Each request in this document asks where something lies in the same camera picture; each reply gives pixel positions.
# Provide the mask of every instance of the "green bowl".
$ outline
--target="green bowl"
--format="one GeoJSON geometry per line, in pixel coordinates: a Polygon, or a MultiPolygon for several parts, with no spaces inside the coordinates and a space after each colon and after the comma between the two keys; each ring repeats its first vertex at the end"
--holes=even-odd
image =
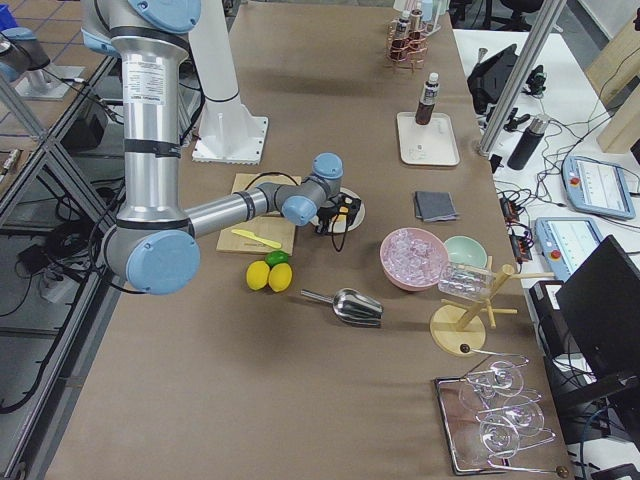
{"type": "Polygon", "coordinates": [[[456,236],[444,242],[449,253],[449,261],[464,263],[472,267],[487,266],[487,252],[476,240],[470,237],[456,236]]]}

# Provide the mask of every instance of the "yellow knife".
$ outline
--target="yellow knife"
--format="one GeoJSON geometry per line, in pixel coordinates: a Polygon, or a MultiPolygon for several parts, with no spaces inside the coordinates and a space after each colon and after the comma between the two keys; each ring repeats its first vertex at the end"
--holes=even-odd
{"type": "Polygon", "coordinates": [[[259,237],[255,233],[249,230],[234,228],[231,230],[231,233],[235,233],[236,235],[240,235],[241,237],[250,238],[251,240],[255,240],[256,242],[264,243],[266,246],[271,248],[282,248],[282,244],[280,242],[276,242],[275,240],[269,240],[268,238],[259,237]]]}

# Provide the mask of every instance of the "pink bowl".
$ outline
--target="pink bowl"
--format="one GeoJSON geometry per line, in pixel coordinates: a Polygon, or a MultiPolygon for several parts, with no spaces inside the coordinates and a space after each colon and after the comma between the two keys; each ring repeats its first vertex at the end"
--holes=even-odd
{"type": "Polygon", "coordinates": [[[449,262],[444,243],[420,228],[400,228],[380,245],[384,274],[396,287],[410,292],[426,290],[438,283],[442,268],[449,262]]]}

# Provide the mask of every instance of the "bottle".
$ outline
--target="bottle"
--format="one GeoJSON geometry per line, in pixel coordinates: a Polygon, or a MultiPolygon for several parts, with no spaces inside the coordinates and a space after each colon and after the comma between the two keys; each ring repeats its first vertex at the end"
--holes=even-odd
{"type": "Polygon", "coordinates": [[[409,41],[420,40],[422,34],[422,2],[416,2],[416,8],[409,15],[409,41]]]}
{"type": "Polygon", "coordinates": [[[406,47],[409,42],[409,10],[404,10],[396,23],[396,30],[393,32],[391,41],[391,51],[389,56],[392,60],[404,60],[407,56],[406,47]]]}
{"type": "Polygon", "coordinates": [[[524,168],[540,140],[544,137],[544,131],[547,129],[550,120],[551,118],[544,114],[533,117],[507,161],[509,168],[514,170],[522,170],[524,168]]]}
{"type": "Polygon", "coordinates": [[[436,105],[436,97],[439,90],[438,74],[431,72],[429,79],[422,87],[422,94],[418,100],[418,109],[416,110],[416,123],[418,125],[428,125],[431,121],[431,114],[433,113],[433,107],[436,105]]]}

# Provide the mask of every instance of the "black monitor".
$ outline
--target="black monitor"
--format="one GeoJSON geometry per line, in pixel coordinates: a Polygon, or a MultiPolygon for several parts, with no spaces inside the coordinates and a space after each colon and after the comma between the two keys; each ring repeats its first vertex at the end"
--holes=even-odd
{"type": "Polygon", "coordinates": [[[581,398],[581,393],[593,395],[591,399],[606,396],[640,448],[640,271],[610,235],[556,297],[597,380],[582,387],[585,392],[572,392],[571,398],[581,398]]]}

